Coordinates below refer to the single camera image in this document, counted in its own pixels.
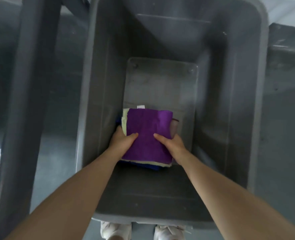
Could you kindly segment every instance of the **floor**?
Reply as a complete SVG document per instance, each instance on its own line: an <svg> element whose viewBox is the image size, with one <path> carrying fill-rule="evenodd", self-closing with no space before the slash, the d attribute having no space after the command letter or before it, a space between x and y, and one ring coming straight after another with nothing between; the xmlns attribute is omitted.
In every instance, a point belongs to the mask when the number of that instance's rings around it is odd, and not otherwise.
<svg viewBox="0 0 295 240"><path fill-rule="evenodd" d="M0 15L0 146L20 5L0 2L0 13L4 10L8 12ZM86 30L63 13L31 211L74 173L85 40ZM268 51L255 193L295 224L295 50L279 50L273 44ZM101 239L99 226L92 220L83 239ZM133 224L132 239L151 239L153 227ZM187 240L223 239L217 229L187 231Z"/></svg>

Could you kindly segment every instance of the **stack of towels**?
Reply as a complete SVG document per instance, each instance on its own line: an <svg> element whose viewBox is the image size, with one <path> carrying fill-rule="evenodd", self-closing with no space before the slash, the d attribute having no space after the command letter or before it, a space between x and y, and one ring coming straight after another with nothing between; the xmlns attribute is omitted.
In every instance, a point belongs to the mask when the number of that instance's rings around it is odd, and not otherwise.
<svg viewBox="0 0 295 240"><path fill-rule="evenodd" d="M138 137L122 157L122 161L156 170L170 167L173 160L171 154L153 134L173 138L178 121L172 117L173 113L168 110L123 109L121 123L124 134L138 133Z"/></svg>

